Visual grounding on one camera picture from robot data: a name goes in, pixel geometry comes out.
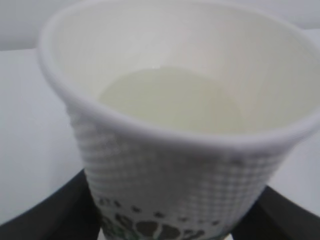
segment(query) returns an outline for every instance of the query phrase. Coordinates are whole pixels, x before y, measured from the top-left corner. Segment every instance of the white surface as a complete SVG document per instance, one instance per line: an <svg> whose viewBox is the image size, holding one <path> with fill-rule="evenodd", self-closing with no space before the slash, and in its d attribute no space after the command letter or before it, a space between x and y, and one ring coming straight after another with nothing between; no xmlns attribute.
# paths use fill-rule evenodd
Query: white surface
<svg viewBox="0 0 320 240"><path fill-rule="evenodd" d="M320 46L320 30L306 34ZM82 167L62 102L34 50L0 52L0 224L52 194ZM320 134L291 155L270 185L320 216Z"/></svg>
<svg viewBox="0 0 320 240"><path fill-rule="evenodd" d="M82 165L65 107L34 50L0 52L0 224L33 207Z"/></svg>
<svg viewBox="0 0 320 240"><path fill-rule="evenodd" d="M44 22L57 10L82 0L0 1L0 50L33 48ZM302 28L320 28L319 0L225 0L262 9Z"/></svg>
<svg viewBox="0 0 320 240"><path fill-rule="evenodd" d="M105 238L105 236L104 236L104 234L103 234L103 232L102 231L100 231L100 233L99 233L99 236L98 236L98 239L97 240L106 240L106 238ZM232 236L231 235L229 235L225 240L233 240L233 238L232 238Z"/></svg>

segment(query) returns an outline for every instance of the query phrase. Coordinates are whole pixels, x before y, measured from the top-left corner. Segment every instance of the paper cup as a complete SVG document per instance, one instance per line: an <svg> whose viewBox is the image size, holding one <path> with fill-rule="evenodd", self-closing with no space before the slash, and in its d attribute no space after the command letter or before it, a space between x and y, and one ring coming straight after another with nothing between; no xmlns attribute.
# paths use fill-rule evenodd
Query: paper cup
<svg viewBox="0 0 320 240"><path fill-rule="evenodd" d="M295 27L236 5L85 1L49 21L38 52L112 239L223 239L320 122L318 49ZM97 101L117 77L154 66L219 81L250 133L165 129Z"/></svg>

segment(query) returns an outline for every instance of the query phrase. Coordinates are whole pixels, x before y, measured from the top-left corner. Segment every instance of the white wall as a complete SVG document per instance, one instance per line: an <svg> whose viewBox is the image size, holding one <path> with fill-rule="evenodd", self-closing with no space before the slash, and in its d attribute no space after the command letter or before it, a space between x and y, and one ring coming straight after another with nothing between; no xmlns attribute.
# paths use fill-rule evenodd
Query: white wall
<svg viewBox="0 0 320 240"><path fill-rule="evenodd" d="M78 1L82 0L0 0L0 50L33 48L44 22ZM265 10L305 29L320 28L320 0L225 1Z"/></svg>

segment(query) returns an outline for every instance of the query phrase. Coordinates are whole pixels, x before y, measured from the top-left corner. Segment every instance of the cup rim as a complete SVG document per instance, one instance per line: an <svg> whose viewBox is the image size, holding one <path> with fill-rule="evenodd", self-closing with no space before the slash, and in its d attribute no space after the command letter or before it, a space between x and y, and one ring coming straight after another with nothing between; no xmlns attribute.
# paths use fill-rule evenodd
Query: cup rim
<svg viewBox="0 0 320 240"><path fill-rule="evenodd" d="M236 154L239 152L248 154L257 152L282 152L284 149L291 148L294 144L310 135L320 125L320 108L317 108L313 113L287 126L257 133L228 135L194 133L156 126L151 123L135 119L97 102L89 95L82 94L75 86L73 86L73 84L71 84L70 81L67 81L67 77L56 64L50 50L52 35L58 23L63 21L65 17L101 2L115 1L118 2L121 0L91 0L76 3L56 13L46 23L40 33L37 55L42 73L55 92L65 102L73 108L78 109L85 116L90 116L100 125L104 125L115 133L119 133L128 139L168 147L175 150L180 149L183 151L195 152L197 154L202 153L204 155L212 154L216 151L234 152ZM244 7L239 4L221 2L219 0L161 1L181 2L181 4L186 2L211 4L264 17L281 25L291 33L292 36L299 39L304 47L309 49L310 53L313 54L313 56L320 62L320 50L301 32L299 28L263 11Z"/></svg>

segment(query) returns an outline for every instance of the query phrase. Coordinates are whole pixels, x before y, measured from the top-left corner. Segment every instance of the table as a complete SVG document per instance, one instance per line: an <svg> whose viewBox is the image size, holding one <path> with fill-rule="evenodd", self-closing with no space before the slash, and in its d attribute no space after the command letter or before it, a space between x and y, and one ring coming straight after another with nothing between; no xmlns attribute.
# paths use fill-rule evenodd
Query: table
<svg viewBox="0 0 320 240"><path fill-rule="evenodd" d="M306 30L320 47L320 29ZM0 225L37 205L81 169L64 104L44 81L34 49L0 52ZM320 216L320 133L297 147L269 185Z"/></svg>

